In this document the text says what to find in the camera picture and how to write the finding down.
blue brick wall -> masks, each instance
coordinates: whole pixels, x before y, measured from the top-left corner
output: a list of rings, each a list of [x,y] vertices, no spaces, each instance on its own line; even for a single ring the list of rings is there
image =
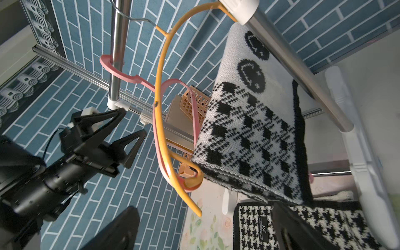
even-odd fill
[[[211,0],[134,0],[131,16],[145,17],[170,30],[195,5]],[[109,80],[98,60],[110,53],[109,0],[52,0],[67,58]],[[260,8],[313,72],[376,36],[391,32],[400,22],[399,0],[261,0]],[[212,10],[190,18],[174,37],[163,80],[180,78],[211,94],[233,24],[223,12]],[[154,83],[164,37],[147,22],[130,22],[123,72],[139,74]],[[130,83],[122,88],[152,103],[154,95]],[[180,86],[164,95],[166,109]]]
[[[72,113],[90,106],[105,112],[107,92],[64,71],[4,134],[41,156],[50,135],[65,127]],[[86,195],[76,195],[55,222],[42,226],[42,250],[81,248],[129,205],[137,207],[141,217],[135,249],[178,249],[187,206],[159,171],[152,128],[143,127],[138,115],[127,113],[107,141],[143,128],[148,135],[132,168],[119,166],[121,174],[116,178],[97,174],[87,182]],[[60,140],[55,136],[46,154],[47,165],[61,156]]]

white plastic part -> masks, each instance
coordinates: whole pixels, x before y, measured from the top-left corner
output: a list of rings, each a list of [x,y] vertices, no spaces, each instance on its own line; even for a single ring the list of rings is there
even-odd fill
[[[143,125],[153,124],[153,113],[143,110],[140,113],[139,118],[140,118],[140,123]]]
[[[85,108],[84,110],[82,110],[80,116],[88,116],[90,114],[99,114],[99,113],[100,113],[100,111],[98,111],[96,108],[88,107],[88,108]],[[102,126],[102,124],[103,124],[103,122],[98,122],[98,123],[93,124],[92,125],[93,132],[98,130]],[[74,126],[74,124],[72,122],[70,122],[67,124],[67,126],[69,128],[72,128]]]
[[[129,111],[130,103],[122,100],[121,98],[118,98],[118,100],[116,100],[116,101],[112,101],[112,100],[110,100],[110,97],[108,96],[107,106],[111,110],[123,108],[124,110]]]
[[[245,25],[256,12],[260,0],[220,0],[241,24]]]
[[[222,213],[227,215],[233,213],[238,201],[238,193],[225,189],[224,197],[222,198]]]
[[[400,249],[400,230],[380,174],[380,165],[365,136],[361,119],[338,66],[325,72],[328,88],[336,103],[354,123],[342,133],[367,224],[386,249]]]

cable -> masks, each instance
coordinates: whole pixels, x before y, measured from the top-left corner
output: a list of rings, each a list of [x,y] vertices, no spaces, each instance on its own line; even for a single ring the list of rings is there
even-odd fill
[[[127,18],[127,19],[129,19],[129,20],[131,20],[131,21],[136,21],[136,22],[145,21],[145,22],[151,23],[151,24],[154,25],[154,26],[157,26],[157,25],[156,25],[152,20],[150,20],[150,19],[147,19],[147,18],[132,18],[132,17],[130,17],[130,16],[125,15],[120,9],[117,8],[116,4],[114,3],[114,0],[110,0],[110,2],[111,2],[111,4],[112,4],[112,7],[113,7],[121,16],[123,16],[123,17],[125,17],[125,18]]]
[[[47,149],[49,148],[49,145],[50,145],[51,140],[52,140],[53,137],[56,135],[57,131],[59,131],[59,130],[61,130],[61,129],[65,130],[65,128],[57,128],[56,131],[54,131],[54,133],[50,136],[50,139],[49,139],[49,141],[47,142],[46,148],[44,149],[44,153],[43,153],[43,156],[42,156],[42,159],[43,159],[43,160],[44,160],[44,158],[46,157],[46,152],[47,152]]]

white wall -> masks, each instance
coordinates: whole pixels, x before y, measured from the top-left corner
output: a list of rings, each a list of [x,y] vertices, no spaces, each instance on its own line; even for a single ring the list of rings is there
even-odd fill
[[[382,163],[388,192],[400,193],[400,30],[336,65],[342,70],[370,143]],[[324,71],[316,77],[326,85]],[[312,163],[310,160],[343,158],[344,148],[337,140],[340,134],[331,128],[332,124],[323,117],[306,121],[309,163]],[[326,140],[332,140],[336,146],[327,147],[323,144]]]

yellow hanger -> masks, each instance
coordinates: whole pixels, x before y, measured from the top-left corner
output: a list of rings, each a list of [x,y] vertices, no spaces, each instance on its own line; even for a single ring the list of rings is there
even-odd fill
[[[155,109],[155,118],[156,118],[155,122],[156,122],[156,128],[157,128],[157,138],[158,138],[159,145],[160,145],[160,153],[162,156],[162,160],[164,161],[165,167],[169,168],[171,173],[175,172],[174,167],[172,166],[171,157],[180,162],[188,164],[189,166],[193,167],[194,169],[196,169],[198,171],[198,175],[196,177],[187,178],[185,180],[185,184],[188,187],[194,187],[196,185],[201,184],[204,174],[196,164],[194,164],[193,162],[183,158],[182,156],[179,156],[179,155],[171,152],[170,150],[168,150],[167,141],[165,139],[162,111],[161,111],[161,104],[162,104],[162,96],[160,94],[160,92],[161,92],[161,75],[162,75],[162,70],[164,67],[164,60],[165,60],[165,56],[167,54],[168,47],[169,47],[171,40],[174,37],[175,33],[178,31],[178,29],[182,26],[182,24],[184,24],[186,22],[186,20],[188,20],[193,15],[195,15],[203,10],[212,10],[212,9],[222,10],[233,21],[237,22],[237,20],[227,11],[227,9],[220,2],[212,2],[212,3],[207,3],[207,4],[202,4],[202,5],[196,6],[193,9],[189,10],[186,14],[184,14],[178,20],[178,22],[174,25],[174,27],[172,28],[172,30],[169,33],[165,32],[162,28],[160,28],[159,26],[156,25],[156,29],[158,31],[160,31],[166,38],[164,46],[162,47],[160,61],[158,62],[156,85],[155,85],[155,95],[154,95],[154,109]],[[181,187],[176,175],[171,174],[169,177],[170,177],[172,186],[175,188],[176,192],[179,194],[179,196],[182,198],[182,200],[196,213],[197,216],[201,217],[202,211],[194,203],[194,201],[190,198],[190,196],[185,192],[185,190]]]

